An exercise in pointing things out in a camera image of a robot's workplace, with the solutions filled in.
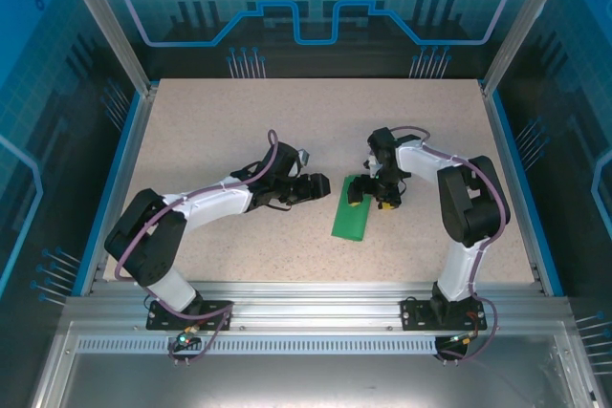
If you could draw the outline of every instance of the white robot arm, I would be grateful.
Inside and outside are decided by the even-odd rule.
[[[366,193],[375,197],[381,209],[397,208],[402,203],[398,184],[412,174],[438,187],[442,220],[451,241],[447,263],[434,284],[430,304],[439,327],[455,315],[453,310],[458,310],[464,320],[466,309],[477,307],[471,298],[470,277],[478,252],[486,250],[485,243],[500,227],[499,207],[491,191],[457,160],[459,157],[439,154],[417,136],[396,139],[391,130],[382,128],[374,131],[368,144],[371,153],[364,165],[370,173],[352,182],[349,203],[359,203]],[[482,156],[463,160],[491,181],[503,202],[507,223],[510,209],[491,160]]]
[[[145,224],[166,210],[156,225],[133,246],[122,267],[141,287],[173,311],[188,316],[207,312],[206,302],[200,294],[172,267],[181,239],[189,231],[222,217],[250,212],[261,206],[274,207],[271,200],[285,204],[282,210],[289,210],[292,205],[328,195],[330,184],[325,176],[300,175],[308,158],[305,150],[297,151],[279,142],[275,156],[271,147],[263,161],[232,172],[211,187],[176,195],[158,195],[145,189],[125,209],[104,246],[120,261]],[[183,325],[169,326],[169,330]]]

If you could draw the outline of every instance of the enclosure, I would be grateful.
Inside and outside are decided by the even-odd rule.
[[[612,0],[0,5],[2,406],[608,406]],[[368,137],[401,125],[489,157],[509,202],[472,347],[499,328],[456,367],[434,358],[456,333],[400,309],[445,267],[438,188],[407,178],[361,242],[331,235]],[[331,193],[183,238],[174,267],[234,306],[174,368],[104,240],[139,191],[218,183],[271,128]]]

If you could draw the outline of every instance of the transparent wall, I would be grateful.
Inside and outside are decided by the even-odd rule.
[[[565,293],[578,318],[609,320],[612,0],[549,0],[499,95]]]
[[[110,0],[152,78],[482,77],[524,0]]]
[[[0,0],[0,18],[0,405],[9,407],[27,404],[74,281],[43,251],[78,264],[134,88],[81,0]]]

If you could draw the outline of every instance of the green block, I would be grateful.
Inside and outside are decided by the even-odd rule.
[[[348,203],[348,187],[356,177],[357,176],[348,176],[344,178],[344,185],[342,186],[342,193],[340,193],[332,236],[348,239],[350,241],[363,241],[363,233],[365,231],[367,214],[370,210],[372,197],[370,195],[363,195],[362,203],[357,205],[350,205]]]

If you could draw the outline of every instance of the metal base plate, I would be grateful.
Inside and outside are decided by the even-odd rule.
[[[207,314],[209,312],[219,311],[225,306],[231,305],[231,301],[204,301],[202,307],[198,312],[200,314]],[[206,322],[199,325],[201,332],[214,332],[219,326],[219,322],[223,314],[211,317]],[[226,323],[221,328],[222,331],[230,329],[231,317],[226,320]],[[184,320],[176,317],[170,312],[166,311],[165,308],[160,305],[157,301],[153,301],[149,307],[149,315],[146,319],[147,330],[164,330],[164,331],[180,331],[184,330],[190,325],[195,324],[195,320]]]
[[[487,329],[487,317],[482,303],[470,299],[469,303],[462,305],[455,314],[449,314],[444,324],[439,324],[433,313],[429,300],[407,299],[400,302],[400,314],[402,317],[402,329],[405,332],[415,331],[454,331],[469,332],[474,330],[473,321],[467,316],[467,312],[474,312],[478,318],[478,330]]]

